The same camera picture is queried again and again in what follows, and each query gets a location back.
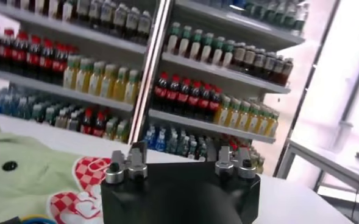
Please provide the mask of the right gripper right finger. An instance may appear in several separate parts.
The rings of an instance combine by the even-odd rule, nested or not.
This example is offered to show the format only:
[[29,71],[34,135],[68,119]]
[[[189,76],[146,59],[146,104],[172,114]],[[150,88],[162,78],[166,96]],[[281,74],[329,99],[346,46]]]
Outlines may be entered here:
[[252,164],[249,150],[239,147],[236,157],[231,159],[230,147],[222,146],[218,153],[218,160],[215,162],[215,174],[219,177],[231,177],[234,171],[242,179],[254,179],[256,168]]

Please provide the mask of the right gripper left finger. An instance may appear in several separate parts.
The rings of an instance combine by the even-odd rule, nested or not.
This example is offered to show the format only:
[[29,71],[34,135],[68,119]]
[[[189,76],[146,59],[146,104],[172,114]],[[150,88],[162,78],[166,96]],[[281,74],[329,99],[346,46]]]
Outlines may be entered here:
[[120,150],[113,151],[110,165],[105,171],[105,182],[120,184],[125,180],[125,177],[132,181],[143,181],[148,177],[146,156],[147,143],[144,141],[134,142],[127,158]]

